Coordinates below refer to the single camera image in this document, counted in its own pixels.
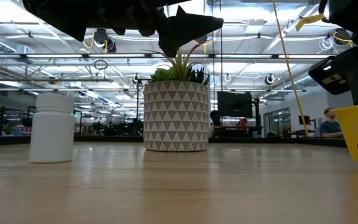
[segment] person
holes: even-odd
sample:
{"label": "person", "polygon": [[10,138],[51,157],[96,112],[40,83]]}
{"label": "person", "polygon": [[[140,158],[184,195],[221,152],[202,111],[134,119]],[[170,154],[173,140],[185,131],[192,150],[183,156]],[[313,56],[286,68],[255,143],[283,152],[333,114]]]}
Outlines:
{"label": "person", "polygon": [[214,111],[211,111],[211,113],[209,114],[209,117],[212,120],[211,128],[209,129],[209,136],[212,137],[214,134],[215,128],[220,128],[222,126],[221,116],[219,115],[218,111],[214,110]]}
{"label": "person", "polygon": [[327,121],[321,124],[319,132],[323,138],[342,138],[343,133],[338,122],[335,121],[335,113],[332,108],[324,110]]}

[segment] yellow rope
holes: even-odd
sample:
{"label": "yellow rope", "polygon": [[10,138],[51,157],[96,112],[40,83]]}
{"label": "yellow rope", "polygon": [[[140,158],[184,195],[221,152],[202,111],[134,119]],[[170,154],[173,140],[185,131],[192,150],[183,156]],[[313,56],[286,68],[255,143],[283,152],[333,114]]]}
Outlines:
{"label": "yellow rope", "polygon": [[341,39],[341,38],[337,37],[336,34],[338,34],[338,32],[335,32],[335,33],[334,33],[334,38],[337,39],[337,40],[340,40],[340,41],[342,41],[342,42],[348,42],[348,43],[353,42],[353,40],[344,40],[344,39]]}
{"label": "yellow rope", "polygon": [[308,127],[307,127],[306,122],[305,122],[305,117],[303,116],[303,110],[302,110],[302,106],[301,106],[301,101],[299,100],[298,93],[296,92],[296,86],[295,86],[295,83],[293,81],[293,76],[292,76],[292,72],[291,72],[291,68],[290,68],[290,62],[288,61],[287,50],[286,50],[285,44],[284,44],[284,38],[283,38],[282,31],[281,31],[280,21],[278,20],[278,16],[277,16],[276,2],[275,2],[275,0],[272,0],[272,2],[273,2],[274,14],[276,15],[278,32],[280,33],[281,43],[283,45],[283,50],[284,50],[284,55],[285,55],[285,62],[287,63],[288,74],[290,75],[292,88],[293,88],[293,91],[294,91],[295,97],[296,97],[296,102],[298,103],[299,111],[301,113],[303,127],[305,129],[305,136],[309,137]]}
{"label": "yellow rope", "polygon": [[353,47],[353,44],[352,44],[352,43],[353,43],[353,40],[341,39],[341,38],[337,37],[336,34],[338,34],[338,32],[335,32],[335,33],[334,33],[334,38],[335,38],[335,39],[340,40],[340,41],[342,41],[342,42],[347,42],[347,43],[349,43],[349,45],[350,45],[351,47]]}
{"label": "yellow rope", "polygon": [[94,37],[94,33],[92,34],[92,42],[91,42],[91,45],[90,45],[90,46],[88,46],[88,45],[85,43],[85,40],[82,41],[82,43],[84,43],[84,46],[85,46],[87,49],[90,49],[90,48],[93,47],[93,41],[94,41],[93,37]]}

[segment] geometric patterned pot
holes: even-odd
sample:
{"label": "geometric patterned pot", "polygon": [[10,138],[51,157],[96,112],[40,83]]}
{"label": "geometric patterned pot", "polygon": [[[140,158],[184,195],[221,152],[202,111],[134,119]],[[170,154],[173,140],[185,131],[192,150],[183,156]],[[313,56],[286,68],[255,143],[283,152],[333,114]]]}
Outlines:
{"label": "geometric patterned pot", "polygon": [[195,82],[150,83],[144,91],[147,150],[205,151],[209,139],[208,88]]}

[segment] monitor screen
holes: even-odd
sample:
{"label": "monitor screen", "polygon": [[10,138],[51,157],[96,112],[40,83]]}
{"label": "monitor screen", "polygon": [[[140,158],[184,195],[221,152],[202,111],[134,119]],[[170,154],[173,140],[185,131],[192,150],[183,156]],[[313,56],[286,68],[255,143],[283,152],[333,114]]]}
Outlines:
{"label": "monitor screen", "polygon": [[[304,115],[303,117],[305,118],[305,123],[306,123],[306,125],[310,125],[310,116]],[[299,116],[299,124],[302,124],[302,125],[303,125],[302,116]]]}
{"label": "monitor screen", "polygon": [[252,95],[218,92],[218,112],[220,116],[252,118]]}

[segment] white plastic bottle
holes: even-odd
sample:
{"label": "white plastic bottle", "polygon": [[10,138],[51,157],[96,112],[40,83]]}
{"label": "white plastic bottle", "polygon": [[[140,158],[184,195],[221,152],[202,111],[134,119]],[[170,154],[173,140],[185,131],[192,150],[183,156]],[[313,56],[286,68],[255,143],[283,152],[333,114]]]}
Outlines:
{"label": "white plastic bottle", "polygon": [[73,154],[74,98],[60,94],[39,94],[33,115],[30,162],[70,161]]}

